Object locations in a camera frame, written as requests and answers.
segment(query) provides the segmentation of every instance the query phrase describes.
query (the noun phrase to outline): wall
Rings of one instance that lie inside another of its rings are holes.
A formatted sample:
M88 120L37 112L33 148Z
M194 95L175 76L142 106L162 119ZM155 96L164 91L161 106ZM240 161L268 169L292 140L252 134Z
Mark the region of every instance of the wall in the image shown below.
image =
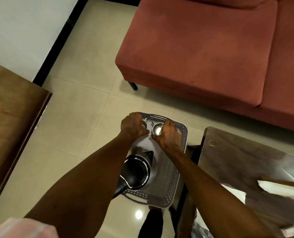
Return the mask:
M0 0L0 65L32 81L78 0Z

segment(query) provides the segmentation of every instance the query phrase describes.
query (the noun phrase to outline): pink striped shirt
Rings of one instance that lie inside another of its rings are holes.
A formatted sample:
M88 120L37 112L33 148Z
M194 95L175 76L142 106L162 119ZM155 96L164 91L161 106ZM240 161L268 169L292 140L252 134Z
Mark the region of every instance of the pink striped shirt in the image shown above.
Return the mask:
M58 234L54 226L27 218L10 218L0 225L0 238L58 238Z

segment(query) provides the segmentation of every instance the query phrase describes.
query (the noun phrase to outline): black baseboard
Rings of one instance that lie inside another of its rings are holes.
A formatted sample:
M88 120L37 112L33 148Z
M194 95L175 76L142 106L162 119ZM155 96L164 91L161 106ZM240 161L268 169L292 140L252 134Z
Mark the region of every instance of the black baseboard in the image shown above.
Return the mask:
M137 7L141 0L105 0Z
M60 34L58 35L51 50L48 53L46 59L44 60L40 70L38 71L37 75L35 76L34 80L32 81L34 84L36 84L40 87L43 85L53 64L55 63L55 60L57 59L58 55L60 54L60 52L61 52L66 40L68 39L74 25L76 24L77 19L81 15L81 12L83 11L87 1L88 0L78 0L77 1L68 20L64 24Z

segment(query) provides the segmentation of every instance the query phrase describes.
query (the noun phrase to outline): forearm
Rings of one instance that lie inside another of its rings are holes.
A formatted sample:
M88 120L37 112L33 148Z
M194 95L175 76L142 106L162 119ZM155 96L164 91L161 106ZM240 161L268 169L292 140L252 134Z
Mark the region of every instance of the forearm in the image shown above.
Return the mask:
M54 225L60 238L94 237L133 142L118 135L58 180L26 217Z
M273 237L252 211L187 159L182 151L167 155L179 170L203 220L215 238Z

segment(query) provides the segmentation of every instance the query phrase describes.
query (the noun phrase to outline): coffee table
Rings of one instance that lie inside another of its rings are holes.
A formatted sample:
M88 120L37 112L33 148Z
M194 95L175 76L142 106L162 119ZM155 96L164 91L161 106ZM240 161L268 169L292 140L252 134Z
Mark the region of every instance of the coffee table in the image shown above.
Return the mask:
M246 192L246 205L283 238L280 228L294 225L294 200L264 192L261 178L294 182L294 155L208 127L200 145L188 146L191 159L219 183ZM196 207L184 186L174 212L177 237L190 237Z

